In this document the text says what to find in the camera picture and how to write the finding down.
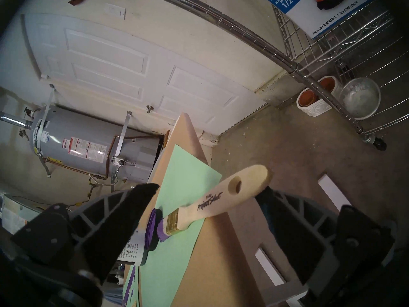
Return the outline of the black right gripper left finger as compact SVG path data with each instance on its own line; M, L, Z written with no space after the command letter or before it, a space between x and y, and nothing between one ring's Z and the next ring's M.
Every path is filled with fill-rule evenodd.
M45 275L90 272L103 283L159 189L156 183L116 191L69 211L49 206L11 237L21 271Z

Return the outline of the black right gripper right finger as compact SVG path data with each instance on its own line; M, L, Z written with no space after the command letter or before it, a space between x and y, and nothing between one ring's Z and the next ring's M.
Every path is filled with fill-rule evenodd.
M394 278L388 255L395 243L351 205L336 214L310 199L266 187L255 197L268 228L302 285L304 307L388 305Z

